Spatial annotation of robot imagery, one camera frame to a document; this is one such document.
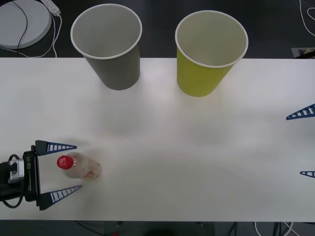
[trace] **round white base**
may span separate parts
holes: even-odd
[[[34,0],[15,0],[28,18],[28,28],[19,48],[28,47],[41,40],[51,26],[51,15],[47,8]],[[0,46],[17,49],[26,27],[25,15],[14,3],[0,7]]]

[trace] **white cable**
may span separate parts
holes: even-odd
[[[291,222],[288,231],[287,231],[287,232],[285,233],[285,235],[283,235],[283,236],[287,236],[287,235],[290,233],[290,231],[292,230],[292,226],[293,226],[293,222]]]
[[[17,52],[17,51],[8,49],[8,48],[3,48],[3,47],[0,47],[0,48],[3,49],[3,50],[7,50],[7,51],[14,52],[14,53],[18,53],[18,54],[20,54],[20,55],[25,56],[26,58],[41,58],[41,57],[45,56],[45,55],[50,51],[50,49],[54,46],[54,44],[55,44],[55,42],[56,42],[56,40],[57,40],[57,38],[55,39],[55,34],[56,34],[55,19],[54,19],[54,16],[51,14],[51,12],[50,12],[49,10],[48,10],[48,12],[50,13],[51,18],[53,19],[53,22],[54,22],[54,37],[53,37],[53,42],[52,42],[52,44],[50,45],[50,48],[48,49],[47,52],[45,52],[45,54],[43,54],[43,55],[41,55],[41,56],[36,56],[36,57],[29,57],[29,56],[27,56],[27,55],[25,55],[25,54],[23,54],[23,53],[20,53],[20,52]]]
[[[55,41],[53,42],[53,49],[54,49],[56,58],[57,58],[57,53],[56,53],[56,49],[55,49],[55,43],[56,43],[57,38],[58,38],[58,36],[59,36],[60,29],[61,29],[61,25],[63,24],[63,19],[61,18],[61,15],[57,14],[57,16],[60,18],[60,25],[59,25],[59,29],[58,29],[58,33],[57,33],[57,36],[56,36],[56,38],[55,38]]]
[[[300,236],[297,232],[295,232],[292,228],[291,228],[291,231],[296,235],[296,236]]]
[[[294,232],[296,235],[298,235],[298,234],[297,234],[295,231],[293,231],[293,229],[292,229],[293,222],[291,222],[290,226],[287,225],[285,222],[284,222],[284,224],[285,224],[286,226],[288,226],[289,229],[288,229],[288,231],[287,231],[283,236],[287,236],[287,235],[290,233],[290,231],[292,231],[292,232]],[[254,226],[255,226],[256,233],[257,233],[259,236],[261,236],[261,234],[258,232],[258,229],[257,229],[257,222],[254,222]]]
[[[261,234],[258,232],[258,229],[257,229],[257,222],[254,222],[254,226],[255,226],[255,230],[256,230],[256,233],[261,236]]]
[[[303,14],[302,14],[302,4],[301,4],[301,0],[299,0],[299,1],[300,1],[300,13],[301,13],[301,18],[302,18],[304,27],[305,27],[305,29],[306,29],[311,35],[315,36],[315,34],[313,34],[312,32],[310,32],[309,29],[306,27],[306,24],[305,24],[304,19],[303,19]],[[311,17],[312,20],[315,21],[315,19],[309,14],[309,10],[311,10],[311,9],[315,9],[315,7],[311,7],[311,8],[309,8],[309,9],[307,9],[307,14],[308,14],[309,17]]]

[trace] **red bottle cap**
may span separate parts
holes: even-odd
[[[61,169],[68,170],[73,166],[74,160],[71,156],[61,156],[57,160],[57,166]]]

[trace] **dark floor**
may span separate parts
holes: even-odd
[[[87,227],[102,234],[118,231],[121,236],[162,236],[155,234],[156,230],[164,232],[163,236],[211,236],[210,223],[196,224],[195,222],[124,222],[116,228],[116,222],[88,221],[82,222]],[[233,222],[214,223],[215,236],[235,236],[234,231],[229,234]],[[257,224],[262,236],[272,236],[274,223],[262,222]],[[315,225],[294,223],[293,229],[300,236],[314,236]],[[282,224],[282,232],[287,228]],[[0,221],[1,236],[96,236],[81,228],[73,221]],[[257,235],[253,222],[239,222],[237,224],[238,236]]]
[[[0,5],[9,0],[0,0]],[[301,0],[305,23],[315,33],[315,22],[307,15],[314,0]],[[299,0],[54,0],[60,8],[63,25],[56,42],[58,57],[81,57],[70,40],[70,29],[76,17],[84,10],[102,3],[117,3],[135,11],[143,25],[140,41],[141,57],[176,57],[175,29],[190,13],[217,10],[240,21],[249,36],[245,58],[292,58],[291,48],[315,47],[315,37],[303,26]],[[310,13],[315,17],[315,10]],[[34,57],[50,47],[53,27],[38,43],[20,52]],[[51,50],[46,57],[53,57]],[[16,57],[16,53],[0,49],[0,57]]]

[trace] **plastic bottle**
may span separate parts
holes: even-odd
[[[100,164],[88,157],[84,157],[77,152],[61,156],[57,160],[57,165],[69,178],[84,178],[94,180],[101,175]]]

